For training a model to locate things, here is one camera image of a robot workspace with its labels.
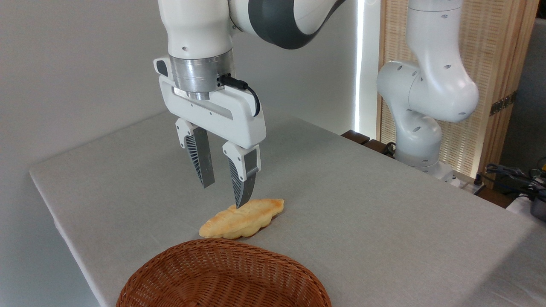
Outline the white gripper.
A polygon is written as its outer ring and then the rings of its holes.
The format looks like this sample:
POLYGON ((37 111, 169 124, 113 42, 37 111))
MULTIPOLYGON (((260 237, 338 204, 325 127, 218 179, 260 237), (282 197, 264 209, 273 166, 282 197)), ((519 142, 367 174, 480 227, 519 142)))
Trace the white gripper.
POLYGON ((215 182, 207 130, 228 140, 222 148, 228 158, 235 204, 240 208, 249 202, 261 170, 257 144, 267 135, 263 111, 255 116, 254 96, 232 86, 209 93, 208 100, 189 97, 175 86, 170 64, 169 58, 154 60, 165 105, 179 117, 179 143, 189 153, 203 188, 207 188, 215 182))

